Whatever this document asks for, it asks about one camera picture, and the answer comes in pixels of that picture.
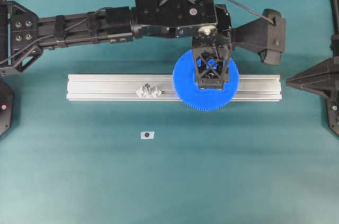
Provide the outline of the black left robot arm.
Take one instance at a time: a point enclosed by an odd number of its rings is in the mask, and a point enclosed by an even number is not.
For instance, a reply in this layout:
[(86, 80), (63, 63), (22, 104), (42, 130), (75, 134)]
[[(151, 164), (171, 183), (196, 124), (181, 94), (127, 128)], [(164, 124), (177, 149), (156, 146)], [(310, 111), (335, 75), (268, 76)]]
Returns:
[(1, 75), (25, 71), (46, 49), (190, 37), (195, 82), (222, 89), (229, 79), (230, 31), (226, 7), (214, 0), (135, 0), (134, 7), (44, 18), (16, 2), (2, 2)]

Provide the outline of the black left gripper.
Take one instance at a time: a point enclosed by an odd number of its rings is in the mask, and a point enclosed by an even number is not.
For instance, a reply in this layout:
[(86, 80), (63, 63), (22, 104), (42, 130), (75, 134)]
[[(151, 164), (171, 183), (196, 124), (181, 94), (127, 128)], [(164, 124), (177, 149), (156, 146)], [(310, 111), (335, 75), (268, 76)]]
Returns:
[[(222, 33), (231, 29), (226, 6), (215, 4), (214, 0), (135, 0), (135, 5), (133, 24), (138, 27), (136, 37), (194, 37), (199, 28), (207, 25), (215, 26)], [(225, 41), (219, 41), (213, 53), (211, 51), (210, 47), (193, 39), (194, 81), (198, 86), (224, 89), (228, 82), (231, 50)]]

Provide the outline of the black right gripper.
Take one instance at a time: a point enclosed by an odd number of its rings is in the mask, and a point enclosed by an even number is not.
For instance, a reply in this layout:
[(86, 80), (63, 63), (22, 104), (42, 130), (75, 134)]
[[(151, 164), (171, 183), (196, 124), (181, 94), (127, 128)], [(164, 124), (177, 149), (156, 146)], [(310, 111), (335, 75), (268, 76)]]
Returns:
[(338, 74), (338, 57), (328, 58), (303, 72), (286, 79), (286, 85), (301, 91), (313, 93), (327, 100), (327, 118), (329, 128), (338, 136), (338, 90), (334, 88), (310, 88), (296, 84), (306, 79), (316, 79), (320, 76), (332, 76)]

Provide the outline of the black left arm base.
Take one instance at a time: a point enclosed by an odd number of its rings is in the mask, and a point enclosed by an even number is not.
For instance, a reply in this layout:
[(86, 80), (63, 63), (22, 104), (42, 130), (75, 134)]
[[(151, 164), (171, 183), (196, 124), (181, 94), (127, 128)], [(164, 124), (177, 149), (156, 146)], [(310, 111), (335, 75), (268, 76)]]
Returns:
[(1, 137), (5, 135), (8, 129), (11, 127), (13, 103), (14, 103), (14, 91), (9, 85), (1, 78), (1, 102), (0, 102), (0, 130)]

